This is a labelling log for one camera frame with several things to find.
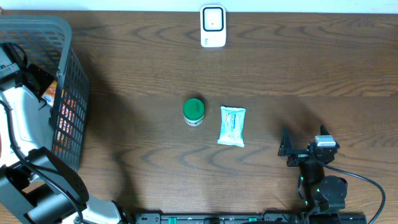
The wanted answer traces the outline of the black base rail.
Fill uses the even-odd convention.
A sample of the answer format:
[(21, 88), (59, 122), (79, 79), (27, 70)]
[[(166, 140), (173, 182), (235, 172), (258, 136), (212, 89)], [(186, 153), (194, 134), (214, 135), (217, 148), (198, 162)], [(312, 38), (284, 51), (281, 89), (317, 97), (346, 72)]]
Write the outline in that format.
[(136, 213), (134, 219), (137, 224), (303, 224), (303, 223), (340, 223), (340, 224), (366, 224), (364, 215), (347, 214), (313, 214), (306, 217), (299, 213), (281, 213), (275, 210), (260, 214), (159, 214)]

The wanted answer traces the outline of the grey plastic basket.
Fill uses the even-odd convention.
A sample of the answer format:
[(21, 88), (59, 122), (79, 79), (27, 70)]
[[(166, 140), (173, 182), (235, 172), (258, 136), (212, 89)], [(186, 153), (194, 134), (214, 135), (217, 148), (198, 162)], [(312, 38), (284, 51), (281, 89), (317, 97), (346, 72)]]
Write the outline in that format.
[[(78, 170), (90, 83), (55, 16), (1, 16), (1, 100), (11, 107), (19, 152), (46, 147)], [(53, 106), (42, 99), (56, 81)]]

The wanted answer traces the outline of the white barcode scanner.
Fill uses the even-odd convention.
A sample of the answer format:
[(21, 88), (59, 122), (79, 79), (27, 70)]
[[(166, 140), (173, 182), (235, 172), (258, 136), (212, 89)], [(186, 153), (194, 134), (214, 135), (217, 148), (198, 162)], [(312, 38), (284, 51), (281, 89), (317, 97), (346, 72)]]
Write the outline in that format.
[(226, 44), (226, 9), (221, 5), (206, 5), (200, 10), (200, 43), (204, 48)]

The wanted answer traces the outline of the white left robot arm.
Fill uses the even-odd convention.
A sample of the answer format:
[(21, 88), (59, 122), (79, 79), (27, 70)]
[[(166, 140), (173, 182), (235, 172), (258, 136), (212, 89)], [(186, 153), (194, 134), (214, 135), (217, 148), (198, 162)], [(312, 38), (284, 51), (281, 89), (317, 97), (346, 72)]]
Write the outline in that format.
[(1, 203), (22, 223), (129, 223), (77, 174), (90, 84), (73, 54), (56, 72), (1, 44)]

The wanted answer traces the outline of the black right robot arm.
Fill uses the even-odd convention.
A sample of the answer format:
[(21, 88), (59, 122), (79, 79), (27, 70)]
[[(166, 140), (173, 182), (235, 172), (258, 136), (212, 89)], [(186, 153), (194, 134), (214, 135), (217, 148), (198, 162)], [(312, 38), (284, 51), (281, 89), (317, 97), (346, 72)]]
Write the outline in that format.
[(320, 213), (335, 213), (345, 208), (347, 181), (335, 175), (326, 176), (324, 171), (339, 148), (324, 125), (305, 149), (294, 149), (288, 130), (283, 130), (278, 156), (287, 158), (287, 166), (300, 169), (301, 196)]

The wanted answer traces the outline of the green lid white jar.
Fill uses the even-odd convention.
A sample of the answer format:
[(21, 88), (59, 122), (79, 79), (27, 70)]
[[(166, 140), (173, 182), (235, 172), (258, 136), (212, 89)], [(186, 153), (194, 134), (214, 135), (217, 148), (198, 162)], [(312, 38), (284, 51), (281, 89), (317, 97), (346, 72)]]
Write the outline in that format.
[(199, 126), (205, 117), (205, 105), (201, 100), (191, 98), (183, 105), (183, 115), (189, 126)]

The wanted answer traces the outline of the orange tissue pack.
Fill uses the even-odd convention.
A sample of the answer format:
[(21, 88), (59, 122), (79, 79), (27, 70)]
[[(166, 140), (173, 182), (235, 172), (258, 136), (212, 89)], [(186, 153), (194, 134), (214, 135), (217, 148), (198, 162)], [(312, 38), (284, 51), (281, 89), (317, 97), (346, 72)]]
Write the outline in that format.
[(45, 100), (46, 103), (50, 106), (53, 106), (54, 104), (56, 90), (57, 90), (57, 82), (53, 81), (42, 95), (42, 99)]

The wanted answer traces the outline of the light green wet wipes pack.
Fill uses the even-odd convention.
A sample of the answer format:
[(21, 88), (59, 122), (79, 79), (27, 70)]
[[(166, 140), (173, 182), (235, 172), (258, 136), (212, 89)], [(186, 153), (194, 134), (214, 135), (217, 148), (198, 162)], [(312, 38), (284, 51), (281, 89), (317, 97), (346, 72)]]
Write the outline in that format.
[(246, 109), (221, 107), (221, 127), (218, 144), (244, 147), (243, 129)]

